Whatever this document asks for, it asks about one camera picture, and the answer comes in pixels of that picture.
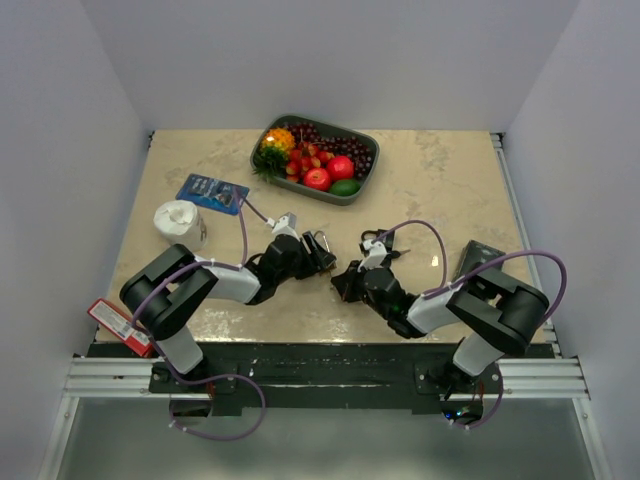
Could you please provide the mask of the brass padlock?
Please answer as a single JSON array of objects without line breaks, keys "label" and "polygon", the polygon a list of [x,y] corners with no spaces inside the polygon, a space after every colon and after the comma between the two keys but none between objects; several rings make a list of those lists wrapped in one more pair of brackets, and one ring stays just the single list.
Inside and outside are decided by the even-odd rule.
[{"label": "brass padlock", "polygon": [[322,230],[318,230],[315,235],[322,240],[323,248],[325,249],[325,255],[323,259],[324,270],[326,272],[330,272],[331,270],[336,268],[337,257],[331,251],[328,237],[326,236],[325,232]]}]

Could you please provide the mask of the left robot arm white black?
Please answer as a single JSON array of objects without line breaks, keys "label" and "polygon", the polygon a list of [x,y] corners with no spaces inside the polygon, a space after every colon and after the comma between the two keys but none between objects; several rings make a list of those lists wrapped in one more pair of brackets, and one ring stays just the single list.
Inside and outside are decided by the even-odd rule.
[{"label": "left robot arm white black", "polygon": [[120,301],[159,353],[173,367],[171,378],[185,392],[207,380],[204,353],[187,322],[205,299],[258,305],[289,279],[304,280],[335,266],[326,242],[307,231],[301,238],[278,234],[260,254],[239,267],[196,256],[186,246],[169,247],[121,287]]}]

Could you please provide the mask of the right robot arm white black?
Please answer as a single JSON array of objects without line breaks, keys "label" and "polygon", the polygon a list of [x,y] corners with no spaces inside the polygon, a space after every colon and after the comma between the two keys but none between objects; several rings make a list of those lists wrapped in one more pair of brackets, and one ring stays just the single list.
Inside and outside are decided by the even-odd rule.
[{"label": "right robot arm white black", "polygon": [[399,336],[422,338],[454,323],[472,330],[445,369],[448,386],[469,392],[481,373],[505,355],[521,356],[549,308],[539,290],[491,267],[434,297],[405,291],[388,267],[365,269],[357,261],[331,279],[341,299],[360,301]]}]

